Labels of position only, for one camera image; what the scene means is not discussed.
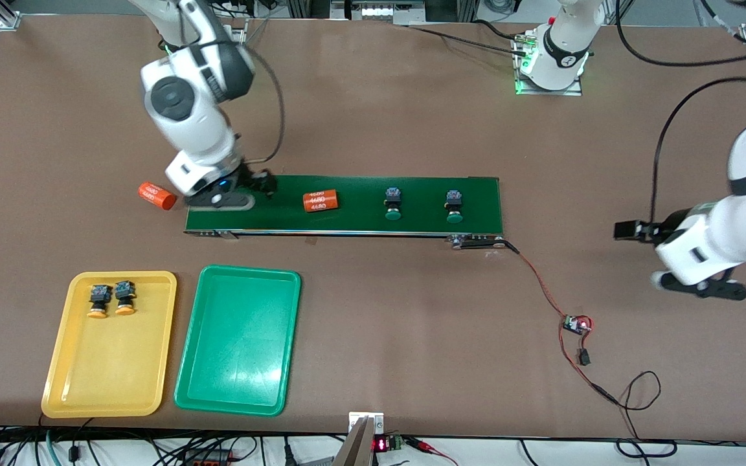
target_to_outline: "table surface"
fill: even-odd
[[[502,45],[481,26],[439,28]],[[717,28],[627,34],[657,58],[746,53]],[[144,17],[25,17],[0,33],[0,424],[39,417],[71,278],[166,269],[180,284],[163,404],[96,425],[340,432],[348,411],[379,410],[386,428],[415,434],[628,436],[618,409],[563,360],[557,315],[509,251],[455,252],[438,239],[196,238],[183,233],[183,207],[162,212],[137,197],[143,181],[168,186],[174,156],[140,104],[139,70],[161,56],[156,44]],[[566,312],[596,322],[589,377],[613,394],[639,371],[661,378],[654,407],[633,415],[639,434],[746,439],[746,301],[657,291],[651,248],[611,239],[613,222],[646,217],[655,141],[675,104],[708,80],[743,76],[746,62],[646,65],[604,27],[575,98],[515,95],[507,56],[373,21],[273,21],[255,47],[287,101],[284,147],[267,167],[500,177],[507,238]],[[266,72],[224,108],[247,156],[269,153],[278,113]],[[744,126],[746,85],[709,89],[684,108],[665,145],[660,215],[726,194],[725,160]],[[302,276],[281,416],[172,402],[210,263]],[[746,265],[737,278],[746,283]],[[653,391],[640,384],[636,401]]]

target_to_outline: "orange cylinder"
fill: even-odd
[[[137,189],[137,194],[146,201],[149,201],[149,203],[154,204],[163,210],[171,209],[172,206],[174,206],[174,203],[177,202],[176,195],[171,194],[171,192],[160,188],[160,186],[157,186],[154,183],[142,183],[140,188]]]
[[[304,209],[307,212],[338,209],[338,195],[335,189],[304,194]]]

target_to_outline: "teal cable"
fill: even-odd
[[[56,457],[56,451],[54,451],[54,445],[51,443],[51,432],[50,430],[45,432],[45,445],[48,447],[48,453],[51,454],[51,460],[54,462],[54,466],[62,466],[60,459]]]

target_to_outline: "green tray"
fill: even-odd
[[[271,199],[255,196],[252,209],[189,208],[186,233],[236,235],[425,236],[502,235],[500,182],[493,177],[321,177],[278,175]],[[385,190],[402,191],[402,218],[385,218]],[[307,192],[335,189],[338,209],[305,212]],[[462,220],[447,222],[445,194],[462,192]]]
[[[287,396],[301,278],[209,265],[201,272],[177,374],[186,410],[277,416]]]

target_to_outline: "gray floor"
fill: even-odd
[[[711,5],[729,24],[740,24],[746,20],[742,8],[735,8],[722,0],[713,0]],[[127,0],[15,0],[12,6],[23,13],[141,14]],[[524,0],[520,12],[504,18],[503,21],[539,23],[556,13],[557,8],[559,4],[556,0]],[[503,15],[480,6],[479,17],[495,21]],[[635,0],[633,8],[624,18],[624,23],[642,26],[698,26],[692,0]]]

